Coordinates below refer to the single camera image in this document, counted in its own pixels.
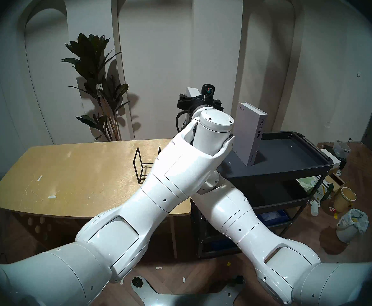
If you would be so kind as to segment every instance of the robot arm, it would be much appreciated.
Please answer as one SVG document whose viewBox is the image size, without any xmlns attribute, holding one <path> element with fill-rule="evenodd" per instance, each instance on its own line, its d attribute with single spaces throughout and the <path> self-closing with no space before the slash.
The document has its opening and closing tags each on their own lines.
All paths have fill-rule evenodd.
<svg viewBox="0 0 372 306">
<path fill-rule="evenodd" d="M 305 244 L 278 237 L 265 227 L 244 195 L 219 175 L 216 187 L 200 190 L 193 202 L 219 232 L 230 238 L 250 259 L 265 290 L 281 304 L 304 271 L 320 259 Z"/>
<path fill-rule="evenodd" d="M 127 202 L 90 220 L 74 243 L 0 264 L 0 287 L 15 303 L 90 304 L 109 281 L 131 271 L 156 227 L 189 196 L 213 227 L 247 255 L 259 282 L 277 301 L 339 305 L 357 297 L 372 263 L 320 263 L 305 244 L 269 231 L 244 195 L 217 173 L 234 142 L 229 138 L 233 119 L 209 106 L 221 104 L 212 99 L 214 87 L 206 84 L 204 90 L 204 97 L 194 100 L 191 122 L 159 154 Z M 350 274 L 346 281 L 341 281 L 343 272 Z M 341 299 L 331 294 L 335 288 Z"/>
<path fill-rule="evenodd" d="M 198 121 L 193 118 L 162 150 L 127 202 L 90 220 L 74 243 L 0 264 L 0 287 L 10 299 L 17 304 L 88 305 L 109 281 L 128 274 L 156 227 L 197 192 L 231 150 L 234 138 L 228 135 L 211 155 L 191 145 Z"/>
</svg>

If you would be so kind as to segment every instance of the book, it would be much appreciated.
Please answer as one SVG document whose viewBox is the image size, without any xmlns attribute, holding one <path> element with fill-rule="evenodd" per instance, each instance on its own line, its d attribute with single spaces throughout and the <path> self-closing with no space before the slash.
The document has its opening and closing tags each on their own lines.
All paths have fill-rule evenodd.
<svg viewBox="0 0 372 306">
<path fill-rule="evenodd" d="M 252 166 L 267 119 L 267 113 L 249 103 L 238 103 L 234 119 L 233 151 L 246 166 Z"/>
</svg>

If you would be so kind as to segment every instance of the black wire rack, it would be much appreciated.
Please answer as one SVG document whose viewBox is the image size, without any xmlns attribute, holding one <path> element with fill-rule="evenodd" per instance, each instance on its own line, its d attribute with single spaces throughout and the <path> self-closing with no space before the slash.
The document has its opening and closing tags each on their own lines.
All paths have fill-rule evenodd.
<svg viewBox="0 0 372 306">
<path fill-rule="evenodd" d="M 140 174 L 138 174 L 138 170 L 136 169 L 136 164 L 135 164 L 137 156 L 139 156 L 139 163 L 141 164 Z M 135 152 L 135 156 L 134 156 L 134 160 L 133 160 L 133 165 L 134 165 L 134 169 L 135 169 L 136 179 L 138 180 L 138 184 L 141 184 L 145 181 L 145 179 L 148 175 L 145 174 L 144 171 L 146 171 L 145 169 L 150 168 L 150 167 L 148 167 L 148 165 L 152 165 L 152 164 L 153 164 L 153 162 L 142 162 L 141 151 L 139 150 L 139 147 L 137 147 L 136 152 Z"/>
</svg>

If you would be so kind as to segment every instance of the metal base plate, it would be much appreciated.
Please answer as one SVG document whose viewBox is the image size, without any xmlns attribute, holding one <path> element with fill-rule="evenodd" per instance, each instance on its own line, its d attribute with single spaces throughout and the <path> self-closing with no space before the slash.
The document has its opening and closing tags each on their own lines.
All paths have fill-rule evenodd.
<svg viewBox="0 0 372 306">
<path fill-rule="evenodd" d="M 134 277 L 132 289 L 142 299 L 145 306 L 232 306 L 245 285 L 244 278 L 239 275 L 219 292 L 212 294 L 158 294 L 149 283 L 140 276 Z"/>
</svg>

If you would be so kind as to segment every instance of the yellow bucket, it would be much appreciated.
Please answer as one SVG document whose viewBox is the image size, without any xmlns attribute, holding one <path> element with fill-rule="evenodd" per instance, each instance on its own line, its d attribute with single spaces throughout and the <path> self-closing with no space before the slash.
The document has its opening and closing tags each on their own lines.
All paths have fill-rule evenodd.
<svg viewBox="0 0 372 306">
<path fill-rule="evenodd" d="M 356 193 L 350 188 L 344 186 L 340 192 L 336 194 L 333 207 L 339 212 L 348 211 L 352 207 L 353 202 L 356 200 Z"/>
</svg>

